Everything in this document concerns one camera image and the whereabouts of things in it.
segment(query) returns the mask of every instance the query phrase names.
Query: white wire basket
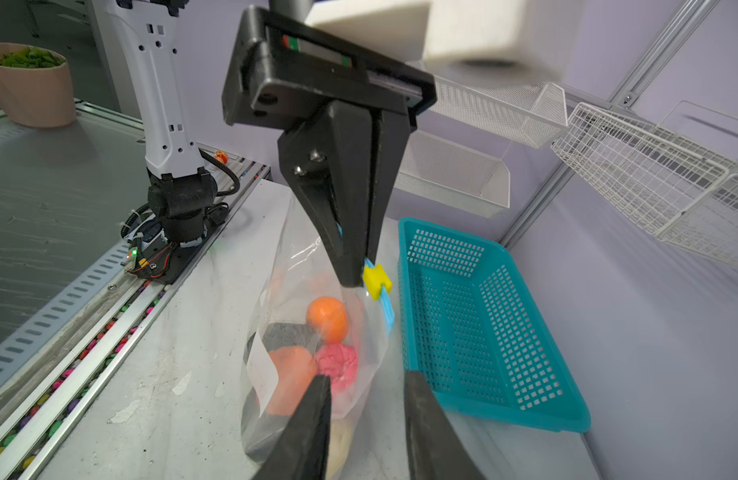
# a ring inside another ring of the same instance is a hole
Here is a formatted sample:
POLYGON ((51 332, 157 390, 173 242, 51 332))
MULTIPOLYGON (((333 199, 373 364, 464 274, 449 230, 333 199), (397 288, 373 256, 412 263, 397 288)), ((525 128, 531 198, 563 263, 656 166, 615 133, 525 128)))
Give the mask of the white wire basket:
POLYGON ((422 131, 409 137, 395 186, 487 218, 510 206, 510 172, 500 159, 422 131))
POLYGON ((553 151, 649 234, 738 269, 738 161, 582 103, 553 151))
MULTIPOLYGON (((409 65, 425 70, 421 60, 409 65)), ((492 90, 436 77, 436 93, 432 111, 529 147, 545 148, 568 127, 566 92, 556 84, 492 90)))

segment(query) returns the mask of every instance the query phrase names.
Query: screw hole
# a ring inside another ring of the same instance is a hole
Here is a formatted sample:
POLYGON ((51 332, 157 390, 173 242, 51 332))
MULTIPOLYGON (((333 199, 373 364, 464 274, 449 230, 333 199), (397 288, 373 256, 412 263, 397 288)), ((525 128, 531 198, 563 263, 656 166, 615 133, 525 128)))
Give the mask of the screw hole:
POLYGON ((262 94, 259 97, 259 101, 263 105, 275 105, 278 103, 278 97, 274 94, 262 94))

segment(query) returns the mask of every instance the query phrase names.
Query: white table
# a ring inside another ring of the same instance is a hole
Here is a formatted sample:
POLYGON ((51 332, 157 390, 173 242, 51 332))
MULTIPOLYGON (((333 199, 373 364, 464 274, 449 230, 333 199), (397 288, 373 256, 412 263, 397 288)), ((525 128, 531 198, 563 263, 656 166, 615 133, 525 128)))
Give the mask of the white table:
MULTIPOLYGON (((263 181, 41 473, 67 478, 250 478, 241 446, 249 391, 247 322, 271 272, 291 197, 263 181)), ((398 224, 385 219, 377 262, 396 276, 398 224)), ((396 312, 398 294, 391 294, 396 312)), ((597 479, 578 434, 451 415, 488 478, 597 479)), ((401 329, 359 421, 342 478, 409 478, 401 329)))

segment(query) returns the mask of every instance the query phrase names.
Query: potted plant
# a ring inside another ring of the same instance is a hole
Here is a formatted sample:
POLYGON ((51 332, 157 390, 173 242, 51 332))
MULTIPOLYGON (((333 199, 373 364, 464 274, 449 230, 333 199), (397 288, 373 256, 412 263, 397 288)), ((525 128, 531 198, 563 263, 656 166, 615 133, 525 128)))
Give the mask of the potted plant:
POLYGON ((0 43, 0 107, 28 127, 62 127, 76 119, 74 86, 65 57, 15 43, 0 43))

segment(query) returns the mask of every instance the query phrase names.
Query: white label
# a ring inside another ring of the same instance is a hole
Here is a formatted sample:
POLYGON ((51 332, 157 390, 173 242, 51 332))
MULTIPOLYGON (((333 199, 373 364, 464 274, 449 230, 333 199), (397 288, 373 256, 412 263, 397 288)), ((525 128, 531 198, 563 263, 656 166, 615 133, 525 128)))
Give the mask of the white label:
POLYGON ((249 359, 246 361, 246 374, 249 375, 251 387, 257 393, 257 399, 260 402, 260 416, 262 416, 278 386, 278 372, 271 356, 262 345, 259 330, 255 333, 255 339, 251 341, 249 359))

